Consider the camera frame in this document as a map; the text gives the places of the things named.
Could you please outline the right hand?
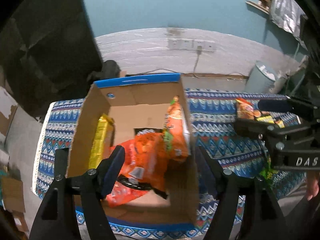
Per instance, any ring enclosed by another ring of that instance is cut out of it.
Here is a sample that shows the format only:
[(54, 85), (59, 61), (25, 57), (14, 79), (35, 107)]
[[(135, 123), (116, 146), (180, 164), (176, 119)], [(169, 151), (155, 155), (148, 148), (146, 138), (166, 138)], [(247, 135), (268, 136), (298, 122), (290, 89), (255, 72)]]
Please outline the right hand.
[(306, 176), (306, 198), (310, 201), (319, 193), (319, 172), (309, 171)]

